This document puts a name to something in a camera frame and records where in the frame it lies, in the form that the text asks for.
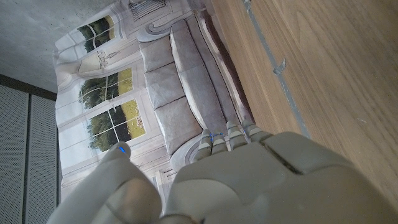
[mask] gray wall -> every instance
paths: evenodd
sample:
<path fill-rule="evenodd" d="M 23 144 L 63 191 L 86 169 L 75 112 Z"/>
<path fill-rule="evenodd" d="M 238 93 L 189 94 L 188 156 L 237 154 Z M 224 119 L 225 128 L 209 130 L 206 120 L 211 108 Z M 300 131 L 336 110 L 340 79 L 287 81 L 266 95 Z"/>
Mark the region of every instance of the gray wall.
<path fill-rule="evenodd" d="M 0 85 L 0 223 L 45 223 L 57 206 L 55 102 Z"/>
<path fill-rule="evenodd" d="M 57 92 L 55 41 L 114 0 L 2 0 L 0 74 Z"/>

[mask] wall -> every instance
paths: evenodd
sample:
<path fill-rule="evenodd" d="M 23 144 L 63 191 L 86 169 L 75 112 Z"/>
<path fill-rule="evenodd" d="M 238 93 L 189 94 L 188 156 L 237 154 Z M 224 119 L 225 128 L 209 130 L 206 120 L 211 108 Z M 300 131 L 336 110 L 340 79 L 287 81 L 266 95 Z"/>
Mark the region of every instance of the wall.
<path fill-rule="evenodd" d="M 56 93 L 55 41 L 113 1 L 1 1 L 0 73 Z"/>
<path fill-rule="evenodd" d="M 99 136 L 102 134 L 114 131 L 118 141 L 127 142 L 132 151 L 131 161 L 154 184 L 165 184 L 154 181 L 156 171 L 171 170 L 163 135 L 146 90 L 144 64 L 136 34 L 141 27 L 150 22 L 160 26 L 183 16 L 190 11 L 189 4 L 186 1 L 165 1 L 165 6 L 139 19 L 134 19 L 128 3 L 123 0 L 112 4 L 85 21 L 84 24 L 90 25 L 92 22 L 110 15 L 113 27 L 117 30 L 112 39 L 94 50 L 79 54 L 81 43 L 91 40 L 92 37 L 83 39 L 85 37 L 77 29 L 70 29 L 60 40 L 56 41 L 54 61 L 57 63 L 55 71 L 58 79 L 58 96 L 55 107 L 60 137 L 60 159 L 64 174 L 61 186 L 62 200 L 95 169 L 106 154 L 106 151 L 99 150 L 95 141 L 95 138 L 97 136 L 100 138 Z M 99 96 L 105 92 L 105 89 L 105 93 L 110 91 L 108 83 L 112 79 L 110 77 L 115 74 L 119 77 L 118 84 L 111 85 L 116 85 L 121 90 L 120 73 L 126 69 L 129 69 L 130 73 L 128 78 L 124 77 L 131 82 L 129 91 L 118 92 L 112 97 L 102 97 L 101 102 L 93 106 L 85 105 L 84 96 L 87 93 L 98 91 L 98 94 L 94 95 Z M 105 87 L 96 86 L 94 90 L 85 93 L 84 86 L 94 79 L 106 79 L 107 84 Z M 136 102 L 138 115 L 144 126 L 144 134 L 131 136 L 125 140 L 121 139 L 122 134 L 119 127 L 128 122 L 134 122 L 134 118 L 129 118 L 130 112 L 122 108 L 126 119 L 124 122 L 112 123 L 112 127 L 90 135 L 90 130 L 93 129 L 90 124 L 95 123 L 93 122 L 95 119 L 103 113 L 109 113 L 109 116 L 112 117 L 114 108 L 117 109 L 119 105 L 123 107 L 123 104 L 132 100 Z M 129 128 L 129 133 L 132 133 L 130 126 L 127 125 L 127 128 Z"/>
<path fill-rule="evenodd" d="M 55 102 L 0 85 L 0 223 L 45 223 L 57 206 Z"/>

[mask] sofa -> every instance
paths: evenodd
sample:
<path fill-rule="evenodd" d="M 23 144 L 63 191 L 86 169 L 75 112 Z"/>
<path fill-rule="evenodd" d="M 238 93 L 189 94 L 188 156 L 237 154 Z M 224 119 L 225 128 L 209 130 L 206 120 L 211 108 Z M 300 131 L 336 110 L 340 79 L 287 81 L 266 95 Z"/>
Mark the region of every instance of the sofa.
<path fill-rule="evenodd" d="M 174 23 L 165 37 L 140 42 L 140 51 L 150 102 L 172 160 L 179 150 L 183 158 L 187 147 L 197 145 L 203 129 L 226 132 L 228 120 L 238 121 L 195 16 Z"/>

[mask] window pane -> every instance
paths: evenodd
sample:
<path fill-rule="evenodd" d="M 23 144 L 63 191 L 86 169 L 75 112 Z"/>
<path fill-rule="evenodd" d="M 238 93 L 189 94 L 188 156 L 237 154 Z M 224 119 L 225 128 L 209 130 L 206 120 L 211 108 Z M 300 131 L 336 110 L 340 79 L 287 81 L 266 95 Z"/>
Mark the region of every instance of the window pane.
<path fill-rule="evenodd" d="M 93 90 L 79 98 L 79 102 L 84 104 L 85 109 L 90 109 L 105 101 L 105 88 Z"/>
<path fill-rule="evenodd" d="M 124 80 L 119 82 L 119 95 L 123 93 L 127 93 L 128 91 L 132 90 L 132 79 L 129 78 L 128 80 Z"/>
<path fill-rule="evenodd" d="M 99 46 L 107 43 L 108 41 L 110 41 L 113 37 L 114 37 L 114 29 L 103 32 L 102 34 L 95 37 L 95 41 L 94 41 L 95 46 L 99 47 Z"/>
<path fill-rule="evenodd" d="M 127 121 L 139 116 L 137 102 L 135 100 L 130 100 L 126 103 L 123 103 L 121 108 Z"/>
<path fill-rule="evenodd" d="M 108 130 L 109 128 L 112 128 L 112 122 L 107 111 L 95 116 L 94 118 L 91 118 L 87 126 L 90 136 L 99 134 Z"/>
<path fill-rule="evenodd" d="M 108 89 L 106 90 L 106 99 L 110 100 L 113 98 L 119 96 L 119 85 L 115 84 L 111 87 L 108 87 Z"/>
<path fill-rule="evenodd" d="M 90 40 L 91 38 L 94 37 L 93 31 L 88 26 L 82 26 L 77 28 L 78 31 L 83 34 L 83 37 L 85 37 L 86 40 Z"/>
<path fill-rule="evenodd" d="M 128 78 L 132 78 L 131 68 L 124 69 L 123 71 L 120 71 L 118 73 L 119 73 L 119 82 Z"/>
<path fill-rule="evenodd" d="M 81 93 L 84 95 L 91 90 L 95 90 L 98 88 L 105 88 L 106 84 L 106 77 L 104 78 L 92 78 L 84 82 L 81 86 Z"/>
<path fill-rule="evenodd" d="M 132 136 L 129 132 L 129 128 L 127 123 L 121 124 L 115 127 L 116 134 L 118 134 L 119 141 L 129 141 L 131 140 Z"/>
<path fill-rule="evenodd" d="M 113 20 L 110 16 L 106 16 L 102 19 L 92 22 L 89 25 L 93 28 L 95 34 L 99 35 L 113 26 Z"/>
<path fill-rule="evenodd" d="M 108 86 L 116 84 L 118 82 L 118 73 L 108 76 Z"/>
<path fill-rule="evenodd" d="M 129 129 L 129 134 L 133 139 L 145 134 L 145 129 L 141 117 L 137 117 L 128 121 L 127 128 Z"/>
<path fill-rule="evenodd" d="M 60 151 L 62 169 L 83 162 L 91 157 L 93 155 L 89 139 Z"/>
<path fill-rule="evenodd" d="M 111 114 L 113 125 L 118 125 L 126 122 L 126 116 L 123 113 L 121 106 L 115 106 L 114 109 L 110 109 L 109 113 Z"/>
<path fill-rule="evenodd" d="M 99 149 L 101 151 L 107 151 L 111 146 L 118 143 L 118 139 L 114 134 L 113 129 L 109 131 L 94 136 L 90 139 L 90 147 L 92 149 Z"/>

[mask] window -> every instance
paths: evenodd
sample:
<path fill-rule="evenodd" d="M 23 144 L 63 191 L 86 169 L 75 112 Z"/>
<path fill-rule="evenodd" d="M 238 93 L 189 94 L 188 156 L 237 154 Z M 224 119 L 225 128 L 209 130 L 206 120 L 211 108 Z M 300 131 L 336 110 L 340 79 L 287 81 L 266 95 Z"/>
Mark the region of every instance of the window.
<path fill-rule="evenodd" d="M 134 21 L 148 15 L 149 13 L 166 6 L 165 0 L 160 1 L 146 1 L 143 3 L 129 3 L 129 8 L 132 12 Z"/>
<path fill-rule="evenodd" d="M 86 39 L 84 46 L 87 53 L 114 38 L 114 22 L 110 16 L 79 27 L 77 30 Z"/>
<path fill-rule="evenodd" d="M 107 77 L 85 81 L 80 88 L 79 103 L 88 110 L 132 89 L 131 68 L 127 68 Z"/>
<path fill-rule="evenodd" d="M 88 120 L 90 148 L 107 151 L 118 141 L 129 141 L 145 134 L 137 102 L 128 101 Z"/>

